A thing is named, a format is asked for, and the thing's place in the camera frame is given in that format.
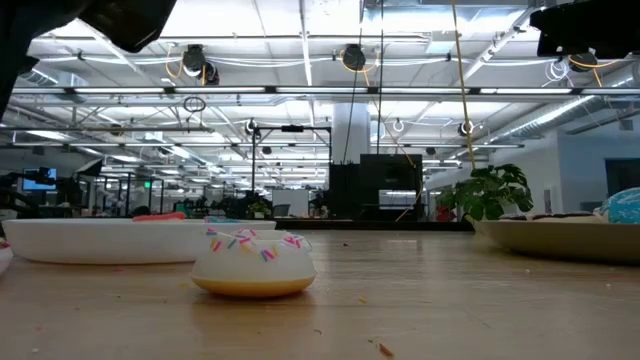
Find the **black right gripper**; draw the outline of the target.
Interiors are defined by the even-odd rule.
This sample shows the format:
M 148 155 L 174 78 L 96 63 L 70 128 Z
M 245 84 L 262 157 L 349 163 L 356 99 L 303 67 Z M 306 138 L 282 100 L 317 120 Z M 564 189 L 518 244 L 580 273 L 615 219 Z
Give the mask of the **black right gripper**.
M 640 0 L 575 0 L 533 12 L 529 24 L 540 31 L 539 57 L 640 55 Z

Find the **blue frosted donut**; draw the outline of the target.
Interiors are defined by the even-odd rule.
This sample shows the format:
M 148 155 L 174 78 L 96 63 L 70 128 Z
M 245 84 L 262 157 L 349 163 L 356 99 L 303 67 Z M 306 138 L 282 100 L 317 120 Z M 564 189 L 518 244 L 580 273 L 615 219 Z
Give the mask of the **blue frosted donut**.
M 599 214 L 612 224 L 640 224 L 640 187 L 612 195 L 600 207 Z

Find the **chocolate frosted donut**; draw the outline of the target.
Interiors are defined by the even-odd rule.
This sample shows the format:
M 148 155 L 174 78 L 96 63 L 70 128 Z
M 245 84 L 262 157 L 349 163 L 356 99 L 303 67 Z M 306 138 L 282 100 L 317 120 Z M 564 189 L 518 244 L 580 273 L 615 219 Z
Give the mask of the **chocolate frosted donut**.
M 560 222 L 560 223 L 602 223 L 601 217 L 589 212 L 572 213 L 544 213 L 524 215 L 503 215 L 500 221 L 526 221 L 526 222 Z

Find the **large red-pink frosted donut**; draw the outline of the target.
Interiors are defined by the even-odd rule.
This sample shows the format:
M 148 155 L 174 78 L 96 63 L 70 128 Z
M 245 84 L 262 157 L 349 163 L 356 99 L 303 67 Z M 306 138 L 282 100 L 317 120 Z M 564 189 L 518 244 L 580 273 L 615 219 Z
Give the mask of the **large red-pink frosted donut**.
M 183 212 L 174 212 L 168 214 L 140 215 L 132 218 L 133 222 L 167 222 L 167 221 L 183 221 L 187 218 Z

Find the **blue lit computer monitor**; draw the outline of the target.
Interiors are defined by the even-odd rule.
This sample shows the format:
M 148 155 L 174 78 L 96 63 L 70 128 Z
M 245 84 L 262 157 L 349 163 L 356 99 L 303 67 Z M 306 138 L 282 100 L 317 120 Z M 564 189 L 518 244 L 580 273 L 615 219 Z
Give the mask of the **blue lit computer monitor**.
M 23 170 L 23 191 L 54 191 L 57 188 L 55 168 L 26 168 Z

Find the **white pink donut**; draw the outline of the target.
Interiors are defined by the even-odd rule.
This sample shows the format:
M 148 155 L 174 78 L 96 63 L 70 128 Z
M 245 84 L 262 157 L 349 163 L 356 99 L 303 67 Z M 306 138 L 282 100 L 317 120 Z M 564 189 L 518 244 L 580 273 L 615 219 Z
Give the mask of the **white pink donut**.
M 4 238 L 0 238 L 0 276 L 8 269 L 12 259 L 13 252 L 10 244 Z

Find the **white oval plate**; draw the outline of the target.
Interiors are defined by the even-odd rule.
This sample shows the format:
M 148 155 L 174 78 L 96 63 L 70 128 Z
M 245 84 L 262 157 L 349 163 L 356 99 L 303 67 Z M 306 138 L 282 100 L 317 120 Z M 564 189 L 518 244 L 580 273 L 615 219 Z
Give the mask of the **white oval plate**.
M 193 262 L 210 246 L 213 228 L 273 230 L 276 223 L 237 220 L 135 222 L 125 218 L 49 218 L 4 220 L 2 229 L 14 254 L 31 261 L 60 264 L 139 265 Z

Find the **green leafy potted plant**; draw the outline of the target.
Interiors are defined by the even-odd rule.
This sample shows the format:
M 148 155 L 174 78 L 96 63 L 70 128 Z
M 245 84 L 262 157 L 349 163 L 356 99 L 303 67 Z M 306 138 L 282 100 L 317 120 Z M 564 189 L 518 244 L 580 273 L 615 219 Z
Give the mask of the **green leafy potted plant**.
M 473 169 L 469 179 L 442 190 L 436 204 L 457 209 L 476 221 L 498 220 L 507 205 L 515 205 L 521 212 L 534 207 L 527 178 L 515 164 Z

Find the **grey oval plate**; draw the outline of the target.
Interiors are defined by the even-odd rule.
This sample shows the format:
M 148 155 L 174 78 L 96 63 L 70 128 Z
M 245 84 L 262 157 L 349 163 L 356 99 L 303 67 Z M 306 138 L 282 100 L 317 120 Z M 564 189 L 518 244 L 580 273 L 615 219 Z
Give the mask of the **grey oval plate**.
M 523 255 L 640 266 L 640 224 L 500 220 L 476 228 Z

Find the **long ceiling light strip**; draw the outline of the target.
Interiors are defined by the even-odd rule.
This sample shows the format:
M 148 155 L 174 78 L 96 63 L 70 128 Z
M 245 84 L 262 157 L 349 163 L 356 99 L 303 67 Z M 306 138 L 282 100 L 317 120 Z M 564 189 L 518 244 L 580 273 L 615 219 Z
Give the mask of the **long ceiling light strip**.
M 227 86 L 227 87 L 19 87 L 13 95 L 173 95 L 173 94 L 302 94 L 302 95 L 516 95 L 516 96 L 622 96 L 640 95 L 640 88 L 515 88 L 515 87 L 324 87 L 324 86 Z

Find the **black cabinet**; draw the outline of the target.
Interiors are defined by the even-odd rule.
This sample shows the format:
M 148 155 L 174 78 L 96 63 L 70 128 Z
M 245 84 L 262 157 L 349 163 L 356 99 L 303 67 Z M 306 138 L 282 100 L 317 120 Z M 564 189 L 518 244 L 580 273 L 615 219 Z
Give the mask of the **black cabinet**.
M 354 221 L 417 221 L 424 217 L 420 155 L 362 154 L 331 165 L 329 216 Z

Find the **white column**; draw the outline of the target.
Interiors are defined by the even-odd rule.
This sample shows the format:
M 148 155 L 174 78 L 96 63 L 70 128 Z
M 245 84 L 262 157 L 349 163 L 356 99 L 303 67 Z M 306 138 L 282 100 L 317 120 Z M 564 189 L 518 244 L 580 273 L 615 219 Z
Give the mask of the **white column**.
M 360 163 L 371 146 L 371 116 L 367 103 L 334 103 L 332 118 L 332 161 Z

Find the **white board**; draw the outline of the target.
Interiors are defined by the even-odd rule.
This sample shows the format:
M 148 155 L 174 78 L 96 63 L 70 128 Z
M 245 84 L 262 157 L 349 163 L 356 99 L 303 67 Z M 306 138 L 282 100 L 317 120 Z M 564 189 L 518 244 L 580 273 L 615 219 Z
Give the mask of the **white board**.
M 274 190 L 272 205 L 274 217 L 304 217 L 309 214 L 308 190 Z

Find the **white sprinkle donut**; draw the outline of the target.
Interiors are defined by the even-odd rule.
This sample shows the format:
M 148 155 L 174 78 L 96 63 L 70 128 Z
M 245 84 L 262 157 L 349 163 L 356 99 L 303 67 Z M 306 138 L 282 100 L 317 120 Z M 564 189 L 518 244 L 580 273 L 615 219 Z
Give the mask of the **white sprinkle donut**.
M 197 257 L 192 282 L 217 295 L 269 298 L 309 287 L 317 272 L 312 245 L 304 237 L 281 230 L 209 228 L 210 246 Z

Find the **silver ventilation duct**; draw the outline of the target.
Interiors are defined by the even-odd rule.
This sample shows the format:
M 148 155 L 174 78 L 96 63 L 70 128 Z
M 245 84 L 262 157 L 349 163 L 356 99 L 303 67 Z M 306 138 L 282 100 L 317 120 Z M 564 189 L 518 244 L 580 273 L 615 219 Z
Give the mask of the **silver ventilation duct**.
M 623 100 L 640 101 L 640 95 L 636 95 L 635 97 L 631 95 L 589 95 L 563 103 L 545 105 L 517 118 L 495 133 L 487 135 L 482 142 L 484 144 L 494 144 L 505 141 L 511 137 L 522 137 L 541 133 L 550 128 L 572 122 L 582 116 L 593 115 L 603 109 L 615 108 L 614 103 L 622 102 Z

